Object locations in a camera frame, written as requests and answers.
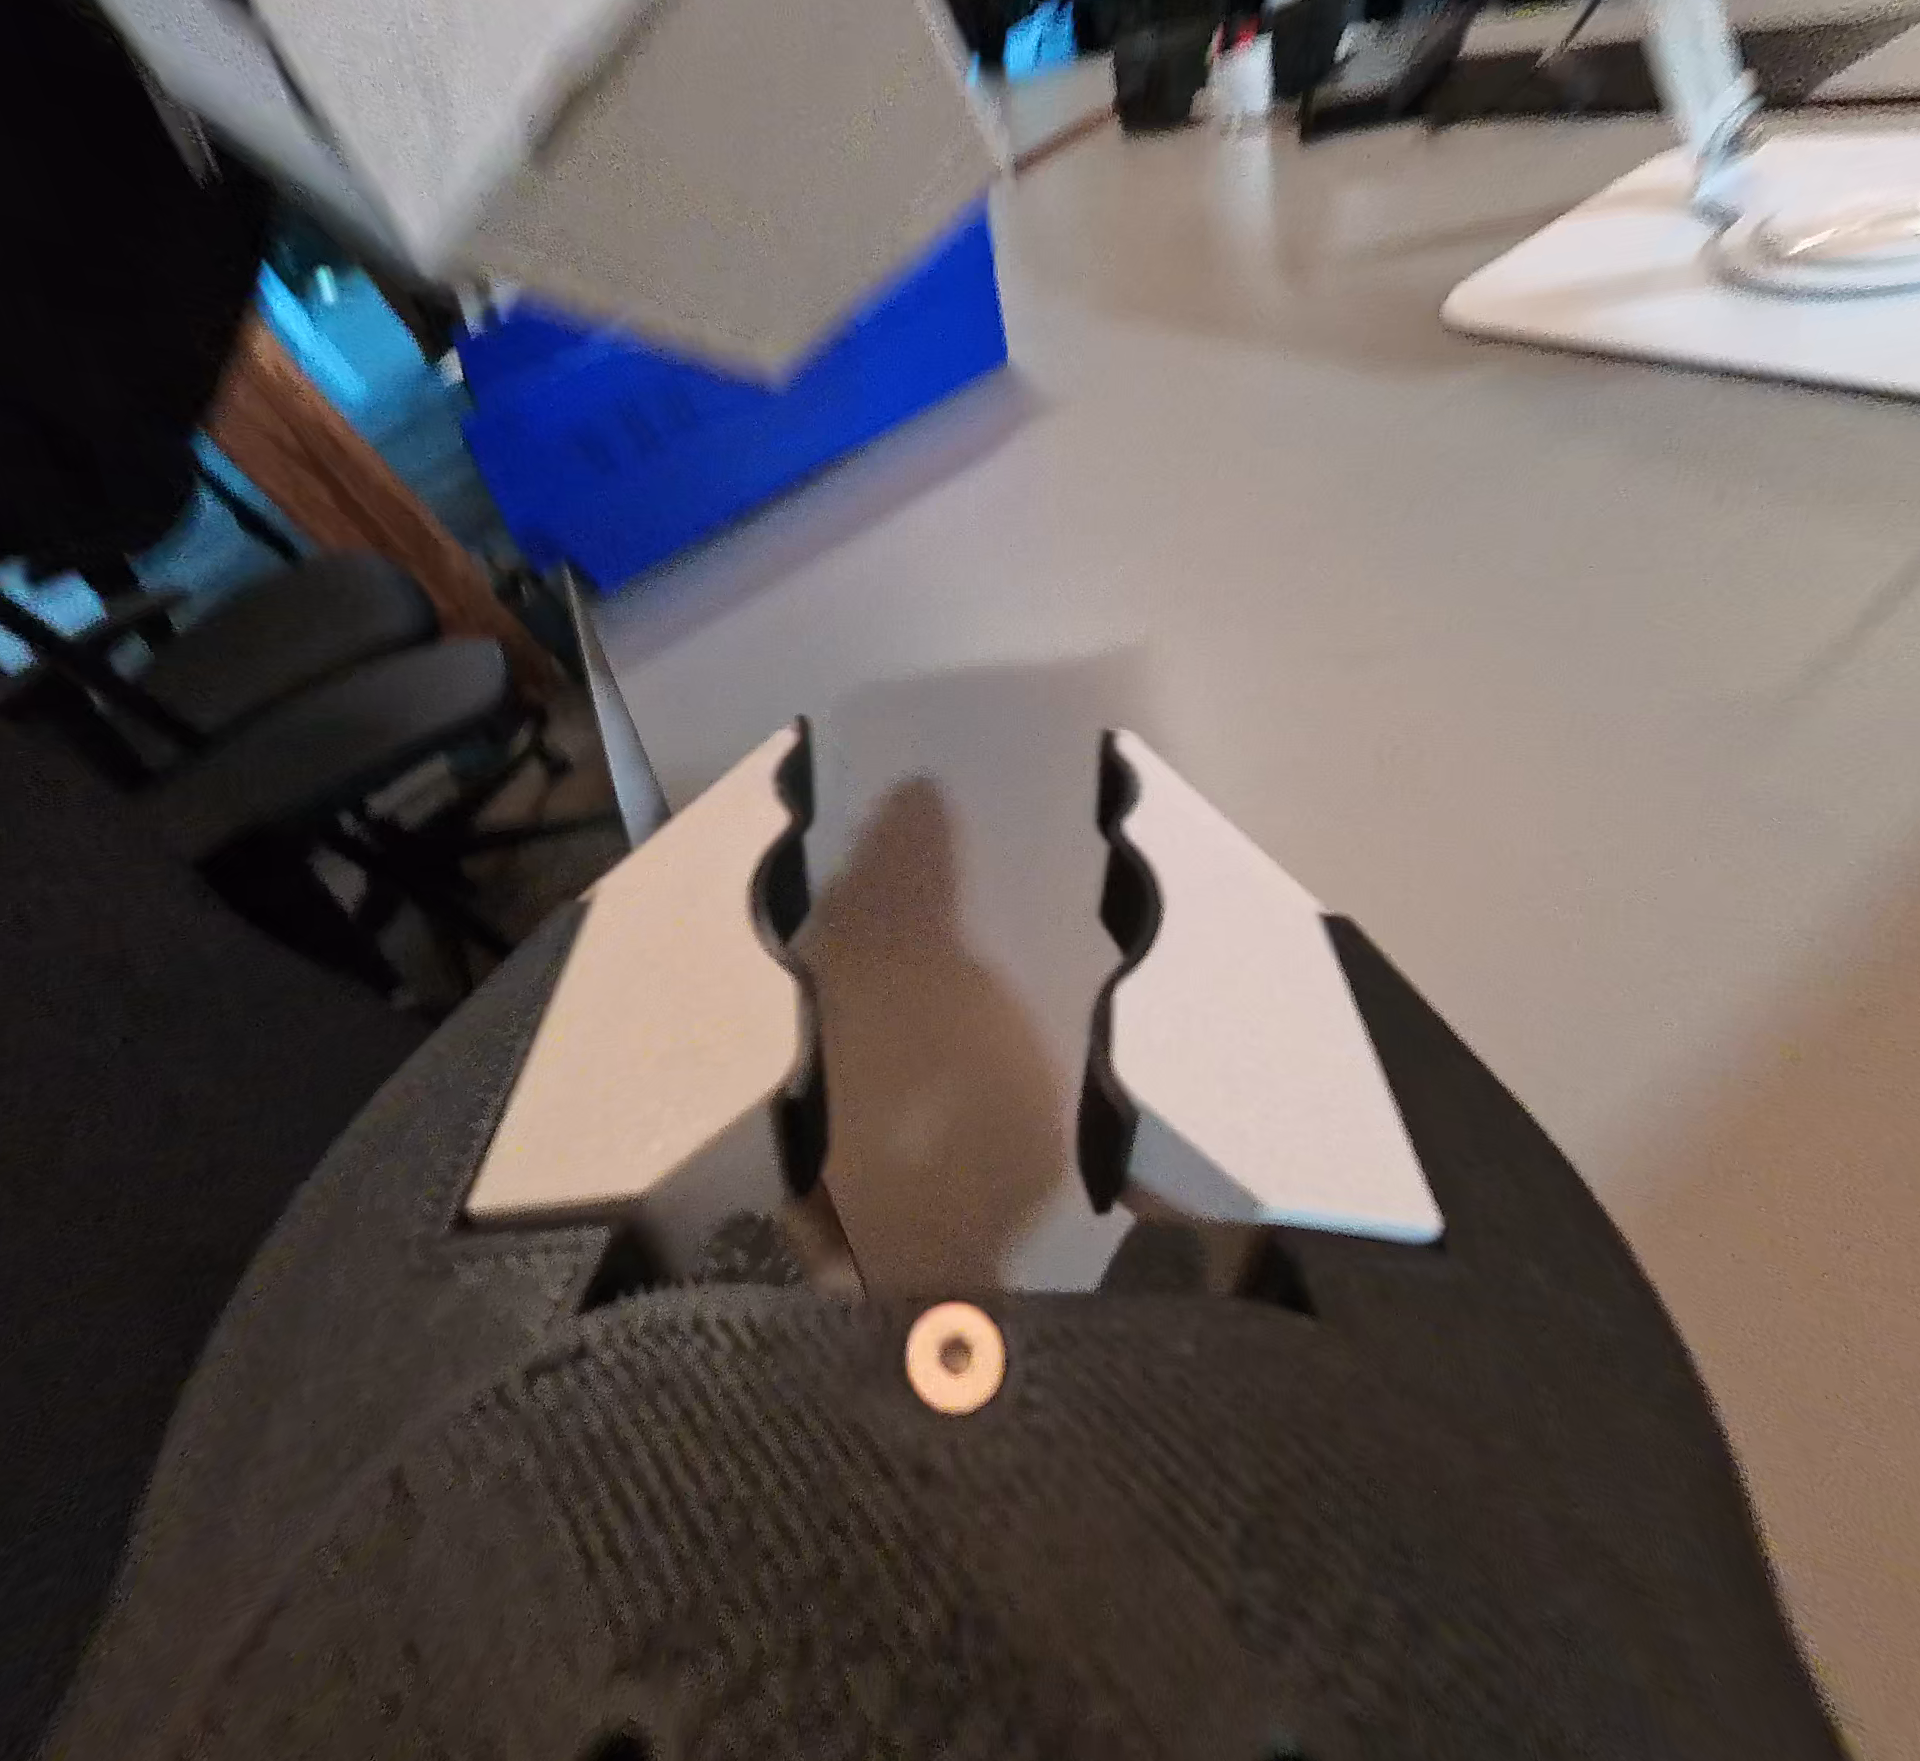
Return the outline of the wooden table leg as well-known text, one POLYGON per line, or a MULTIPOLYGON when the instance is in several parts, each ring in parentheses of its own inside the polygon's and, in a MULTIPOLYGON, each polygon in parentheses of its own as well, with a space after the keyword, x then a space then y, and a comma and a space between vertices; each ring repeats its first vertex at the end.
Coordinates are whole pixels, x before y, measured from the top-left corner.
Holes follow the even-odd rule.
POLYGON ((393 562, 427 597, 446 636, 497 644, 521 695, 558 693, 558 663, 497 600, 489 575, 258 315, 238 329, 203 430, 313 544, 393 562))

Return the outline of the person's left forearm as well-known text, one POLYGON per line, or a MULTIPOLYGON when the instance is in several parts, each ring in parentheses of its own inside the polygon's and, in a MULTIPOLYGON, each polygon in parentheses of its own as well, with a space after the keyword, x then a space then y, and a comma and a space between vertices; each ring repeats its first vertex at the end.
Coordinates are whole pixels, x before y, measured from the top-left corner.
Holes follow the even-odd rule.
POLYGON ((4 561, 85 568, 179 523, 269 213, 85 0, 2 0, 4 561))

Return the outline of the grey desk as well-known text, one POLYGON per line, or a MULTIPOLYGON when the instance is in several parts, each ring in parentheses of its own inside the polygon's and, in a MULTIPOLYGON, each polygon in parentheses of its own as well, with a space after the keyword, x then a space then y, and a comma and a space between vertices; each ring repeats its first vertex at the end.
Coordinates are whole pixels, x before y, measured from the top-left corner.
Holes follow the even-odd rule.
POLYGON ((1915 410, 1450 334, 1652 122, 1101 128, 1012 369, 602 605, 663 786, 810 719, 860 1280, 1088 1286, 1097 738, 1353 917, 1667 1301, 1859 1758, 1915 1758, 1915 410))

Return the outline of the white cardboard mailer box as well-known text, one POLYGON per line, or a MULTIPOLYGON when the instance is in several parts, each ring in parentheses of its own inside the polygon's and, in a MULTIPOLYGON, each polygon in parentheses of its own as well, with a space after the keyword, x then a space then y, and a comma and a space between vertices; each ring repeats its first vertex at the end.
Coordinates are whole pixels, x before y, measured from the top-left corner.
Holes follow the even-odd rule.
POLYGON ((1003 135, 944 0, 250 0, 439 283, 778 379, 986 195, 1003 135))

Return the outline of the blue plastic bin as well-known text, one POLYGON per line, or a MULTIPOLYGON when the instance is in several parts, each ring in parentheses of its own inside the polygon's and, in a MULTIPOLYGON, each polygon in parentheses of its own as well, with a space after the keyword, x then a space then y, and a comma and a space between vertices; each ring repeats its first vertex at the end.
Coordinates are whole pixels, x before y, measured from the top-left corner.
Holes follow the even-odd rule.
POLYGON ((516 548, 615 591, 1006 366, 988 203, 778 381, 523 301, 458 356, 467 454, 516 548))

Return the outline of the white document stand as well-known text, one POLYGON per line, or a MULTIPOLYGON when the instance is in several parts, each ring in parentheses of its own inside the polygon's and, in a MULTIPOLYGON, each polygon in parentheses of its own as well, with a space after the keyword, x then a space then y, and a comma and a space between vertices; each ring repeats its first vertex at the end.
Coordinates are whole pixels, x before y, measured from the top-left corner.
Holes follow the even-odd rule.
POLYGON ((1451 289, 1454 333, 1913 399, 1913 131, 1763 125, 1725 0, 1625 0, 1667 153, 1451 289))

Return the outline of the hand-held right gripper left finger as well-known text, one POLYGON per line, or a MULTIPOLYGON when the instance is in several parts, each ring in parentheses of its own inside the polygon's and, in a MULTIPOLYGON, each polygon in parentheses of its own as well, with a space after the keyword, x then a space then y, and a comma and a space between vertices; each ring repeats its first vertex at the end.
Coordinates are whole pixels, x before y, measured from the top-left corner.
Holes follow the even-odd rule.
POLYGON ((812 819, 812 732, 792 719, 588 890, 467 1220, 818 1207, 827 1050, 797 951, 812 819))

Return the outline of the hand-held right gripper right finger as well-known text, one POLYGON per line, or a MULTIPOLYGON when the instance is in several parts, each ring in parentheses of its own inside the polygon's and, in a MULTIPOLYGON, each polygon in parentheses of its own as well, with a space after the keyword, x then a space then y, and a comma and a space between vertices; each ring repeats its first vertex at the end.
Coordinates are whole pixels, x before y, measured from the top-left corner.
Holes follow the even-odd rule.
POLYGON ((1093 815, 1116 962, 1076 1109, 1090 1209, 1435 1247, 1323 903, 1130 730, 1099 741, 1093 815))

